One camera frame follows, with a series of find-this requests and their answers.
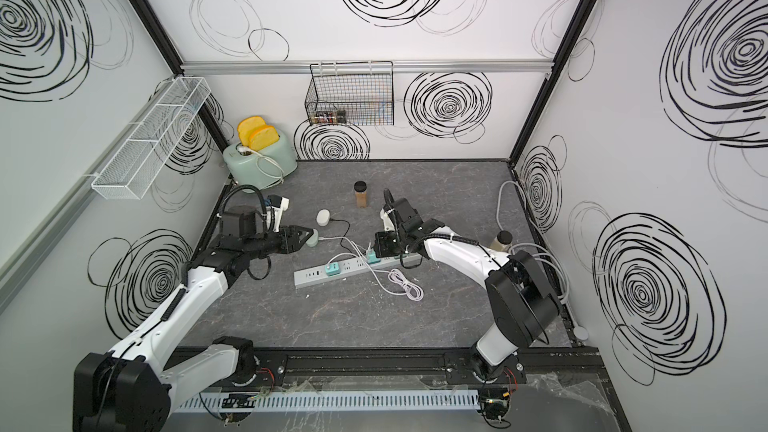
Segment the pale green round earbud case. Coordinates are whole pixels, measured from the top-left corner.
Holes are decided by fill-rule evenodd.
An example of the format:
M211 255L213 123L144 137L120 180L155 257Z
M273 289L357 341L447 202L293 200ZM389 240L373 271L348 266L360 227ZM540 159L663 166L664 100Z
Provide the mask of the pale green round earbud case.
M319 243L319 232L314 229L312 231L312 234L309 236L309 238L306 240L305 245L310 248L314 248Z

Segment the white round earbud case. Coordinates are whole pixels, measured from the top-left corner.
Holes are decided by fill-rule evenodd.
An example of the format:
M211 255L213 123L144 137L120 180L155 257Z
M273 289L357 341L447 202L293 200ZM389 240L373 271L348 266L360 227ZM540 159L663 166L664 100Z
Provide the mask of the white round earbud case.
M320 227L326 227L331 221L331 213L328 209L321 209L316 216L316 222Z

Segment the white power strip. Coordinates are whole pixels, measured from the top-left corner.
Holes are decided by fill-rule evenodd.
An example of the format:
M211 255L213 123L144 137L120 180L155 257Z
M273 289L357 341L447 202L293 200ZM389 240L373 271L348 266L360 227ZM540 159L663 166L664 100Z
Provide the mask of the white power strip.
M366 257L352 257L296 271L293 274L294 287L303 289L370 272L387 274L391 269L400 266L400 260L397 257L382 258L379 263L373 265L367 263Z

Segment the teal charger with white cable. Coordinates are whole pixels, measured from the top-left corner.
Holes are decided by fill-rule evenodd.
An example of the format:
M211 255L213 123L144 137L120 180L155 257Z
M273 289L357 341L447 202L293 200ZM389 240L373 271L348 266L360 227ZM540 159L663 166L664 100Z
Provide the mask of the teal charger with white cable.
M379 263L381 261L381 259L376 256L376 253L373 250L368 250L366 252L366 260L367 260L367 263L371 265Z

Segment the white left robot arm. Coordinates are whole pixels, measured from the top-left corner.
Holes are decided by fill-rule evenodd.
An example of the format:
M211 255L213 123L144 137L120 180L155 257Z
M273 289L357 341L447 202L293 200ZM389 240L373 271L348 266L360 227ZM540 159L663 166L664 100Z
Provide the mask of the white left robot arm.
M184 273L180 285L149 317L108 352L90 353L76 367L75 431L159 431L184 402L221 380L250 385L259 375L251 340L223 336L193 357L167 365L203 313L233 286L254 260L299 251L310 228L284 225L290 201L250 185L258 204L217 214L219 233Z

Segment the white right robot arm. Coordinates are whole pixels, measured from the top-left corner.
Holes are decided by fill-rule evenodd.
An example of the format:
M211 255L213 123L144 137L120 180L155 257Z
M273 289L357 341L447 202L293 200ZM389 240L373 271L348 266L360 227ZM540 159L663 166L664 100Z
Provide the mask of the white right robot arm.
M487 293L493 323L470 349L470 364L481 381L503 373L505 361L533 342L550 343L547 328L560 317L558 294L540 263L526 251L500 252L461 236L436 219L423 220L405 198L383 192L384 230L377 248L399 257L418 254L443 263Z

